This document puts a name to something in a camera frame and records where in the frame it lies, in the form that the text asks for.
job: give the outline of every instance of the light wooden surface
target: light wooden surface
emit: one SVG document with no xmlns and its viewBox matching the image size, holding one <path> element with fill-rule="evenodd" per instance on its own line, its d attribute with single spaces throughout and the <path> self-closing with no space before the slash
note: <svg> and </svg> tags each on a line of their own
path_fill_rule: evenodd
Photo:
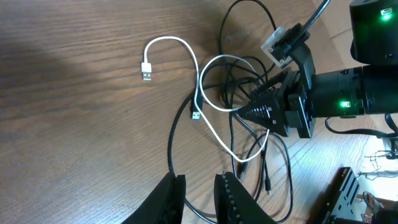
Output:
<svg viewBox="0 0 398 224">
<path fill-rule="evenodd" d="M 176 35 L 193 47 L 200 66 L 217 54 L 218 29 L 233 1 L 114 0 L 1 1 L 0 9 L 0 220 L 2 223 L 120 223 L 168 171 L 166 147 L 172 120 L 193 90 L 195 71 L 173 41 L 149 50 L 151 82 L 139 65 L 146 43 Z M 278 26 L 304 23 L 312 0 L 263 1 Z M 255 55 L 271 34 L 265 12 L 239 3 L 226 23 L 225 52 Z M 344 67 L 322 21 L 310 30 L 318 72 Z M 223 73 L 213 72 L 209 82 Z M 214 101 L 216 91 L 209 91 Z M 205 106 L 225 142 L 228 115 Z M 186 174 L 187 198 L 214 213 L 213 178 L 231 170 L 230 157 L 202 121 L 186 110 L 174 141 L 177 174 Z M 334 119 L 336 128 L 371 127 L 368 118 Z M 249 134 L 235 124 L 236 149 Z M 285 139 L 292 160 L 294 211 L 287 223 L 306 223 L 337 168 L 360 166 L 366 136 L 337 136 L 317 123 L 314 138 Z M 289 203 L 285 163 L 275 146 L 267 153 L 272 196 L 260 206 L 275 219 Z M 254 190 L 257 166 L 245 180 Z M 185 208 L 184 223 L 202 223 Z"/>
</svg>

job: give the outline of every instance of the black device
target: black device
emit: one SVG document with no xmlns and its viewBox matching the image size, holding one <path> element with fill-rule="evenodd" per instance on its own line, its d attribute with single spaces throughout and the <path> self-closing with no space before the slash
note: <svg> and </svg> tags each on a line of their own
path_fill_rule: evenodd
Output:
<svg viewBox="0 0 398 224">
<path fill-rule="evenodd" d="M 369 65 L 315 75 L 305 41 L 329 2 L 324 0 L 304 26 L 289 29 L 269 49 L 278 61 L 291 57 L 299 71 L 285 69 L 272 78 L 281 83 L 279 88 L 254 90 L 249 104 L 238 111 L 240 117 L 285 137 L 297 128 L 300 138 L 310 138 L 316 118 L 398 112 L 398 0 L 353 1 L 351 54 Z"/>
<path fill-rule="evenodd" d="M 180 224 L 184 199 L 185 176 L 169 172 L 123 224 Z M 214 201 L 219 224 L 276 224 L 231 172 L 216 175 Z"/>
<path fill-rule="evenodd" d="M 359 191 L 359 182 L 350 167 L 338 170 L 329 193 L 314 223 L 335 223 L 338 218 L 354 220 L 353 204 Z"/>
</svg>

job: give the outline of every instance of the usb-a plug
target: usb-a plug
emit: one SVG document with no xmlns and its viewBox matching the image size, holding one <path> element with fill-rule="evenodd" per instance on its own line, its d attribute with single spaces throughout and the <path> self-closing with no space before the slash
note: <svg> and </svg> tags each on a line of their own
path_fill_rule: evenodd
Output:
<svg viewBox="0 0 398 224">
<path fill-rule="evenodd" d="M 195 103 L 193 102 L 194 100 L 195 99 L 192 99 L 192 120 L 199 120 L 200 119 L 199 110 L 202 110 L 202 108 L 203 108 L 203 96 L 200 93 L 198 93 L 197 104 L 198 104 L 199 110 L 195 106 Z"/>
<path fill-rule="evenodd" d="M 151 80 L 152 66 L 148 62 L 141 63 L 141 72 L 143 80 Z"/>
</svg>

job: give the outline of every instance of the usb connector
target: usb connector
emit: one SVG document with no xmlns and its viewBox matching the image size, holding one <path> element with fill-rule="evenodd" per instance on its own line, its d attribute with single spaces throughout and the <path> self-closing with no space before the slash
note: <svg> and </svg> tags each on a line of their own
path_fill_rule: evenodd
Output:
<svg viewBox="0 0 398 224">
<path fill-rule="evenodd" d="M 271 180 L 268 176 L 266 176 L 265 185 L 266 185 L 267 195 L 271 195 Z"/>
<path fill-rule="evenodd" d="M 198 104 L 199 110 L 195 106 L 195 103 L 193 102 L 194 100 L 195 99 L 192 99 L 192 120 L 199 120 L 200 119 L 199 110 L 202 110 L 202 108 L 203 108 L 203 96 L 200 94 L 200 92 L 198 93 L 198 97 L 197 97 L 197 104 Z"/>
<path fill-rule="evenodd" d="M 151 80 L 152 66 L 148 62 L 141 63 L 141 72 L 143 80 Z"/>
</svg>

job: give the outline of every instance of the white usb cable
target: white usb cable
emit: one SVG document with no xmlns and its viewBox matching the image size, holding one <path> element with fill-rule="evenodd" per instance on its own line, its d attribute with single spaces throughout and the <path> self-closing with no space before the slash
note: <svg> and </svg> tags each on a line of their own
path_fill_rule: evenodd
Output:
<svg viewBox="0 0 398 224">
<path fill-rule="evenodd" d="M 199 76 L 199 66 L 198 66 L 197 58 L 196 58 L 196 56 L 195 56 L 195 53 L 193 53 L 193 50 L 192 50 L 192 48 L 189 46 L 189 44 L 188 44 L 186 41 L 184 41 L 183 39 L 178 38 L 178 37 L 174 37 L 174 36 L 164 36 L 164 37 L 158 37 L 158 38 L 155 38 L 155 39 L 151 40 L 151 41 L 147 44 L 147 46 L 145 47 L 145 50 L 144 50 L 144 62 L 141 63 L 141 72 L 142 72 L 142 78 L 143 78 L 143 79 L 145 79 L 145 80 L 150 80 L 150 79 L 151 79 L 151 73 L 152 73 L 151 64 L 148 62 L 148 58 L 147 58 L 148 48 L 149 48 L 154 42 L 157 42 L 158 40 L 167 40 L 167 39 L 177 40 L 177 41 L 181 42 L 182 44 L 184 44 L 184 45 L 186 46 L 186 48 L 187 48 L 187 49 L 189 50 L 189 52 L 191 53 L 192 59 L 193 59 L 193 61 L 194 61 L 194 63 L 195 63 L 195 69 L 196 69 L 196 71 L 197 71 L 197 84 L 196 84 L 196 88 L 195 88 L 195 96 L 193 97 L 193 103 L 194 103 L 194 105 L 197 107 L 198 112 L 203 116 L 203 119 L 205 120 L 206 124 L 208 125 L 208 127 L 209 127 L 210 130 L 211 130 L 211 132 L 214 134 L 214 136 L 215 136 L 216 139 L 218 140 L 218 142 L 224 147 L 225 151 L 227 151 L 231 156 L 233 156 L 238 162 L 241 162 L 241 163 L 243 163 L 243 162 L 248 162 L 248 161 L 254 159 L 256 156 L 258 156 L 258 155 L 260 154 L 260 152 L 264 149 L 265 145 L 266 145 L 266 141 L 268 140 L 269 130 L 267 130 L 267 134 L 266 134 L 266 136 L 265 136 L 265 140 L 264 140 L 262 146 L 260 147 L 260 150 L 258 150 L 258 151 L 255 153 L 255 155 L 253 155 L 253 156 L 251 156 L 251 157 L 249 157 L 249 158 L 247 158 L 247 159 L 240 159 L 240 158 L 239 158 L 238 156 L 236 156 L 236 155 L 228 148 L 228 146 L 220 139 L 220 137 L 217 135 L 216 131 L 214 130 L 214 128 L 212 127 L 212 125 L 210 124 L 210 122 L 207 120 L 206 116 L 203 114 L 202 110 L 199 108 L 198 103 L 197 103 L 198 87 L 199 87 L 199 88 L 200 88 L 200 91 L 201 91 L 201 93 L 202 93 L 202 95 L 203 95 L 203 97 L 204 97 L 204 99 L 205 99 L 207 102 L 209 102 L 209 104 L 210 104 L 212 107 L 214 107 L 215 109 L 220 110 L 220 111 L 224 111 L 224 112 L 230 112 L 230 111 L 238 110 L 239 108 L 234 108 L 234 109 L 228 109 L 228 110 L 226 110 L 226 109 L 219 108 L 219 107 L 215 106 L 215 105 L 214 105 L 212 102 L 210 102 L 210 100 L 206 97 L 205 92 L 203 91 L 202 83 L 200 82 L 200 80 L 202 79 L 203 74 L 204 74 L 204 71 L 207 69 L 207 67 L 208 67 L 211 63 L 213 63 L 215 60 L 217 60 L 217 59 L 219 59 L 219 58 L 221 58 L 221 57 L 229 57 L 229 58 L 235 58 L 235 59 L 241 60 L 241 61 L 245 62 L 246 64 L 248 64 L 248 65 L 253 69 L 253 71 L 255 71 L 254 68 L 253 68 L 253 66 L 252 66 L 248 61 L 246 61 L 245 59 L 242 59 L 242 58 L 239 58 L 239 57 L 236 57 L 236 56 L 233 56 L 233 55 L 219 55 L 219 56 L 216 56 L 215 58 L 211 59 L 211 60 L 207 63 L 207 65 L 206 65 L 206 66 L 204 67 L 204 69 L 202 70 L 201 75 Z"/>
</svg>

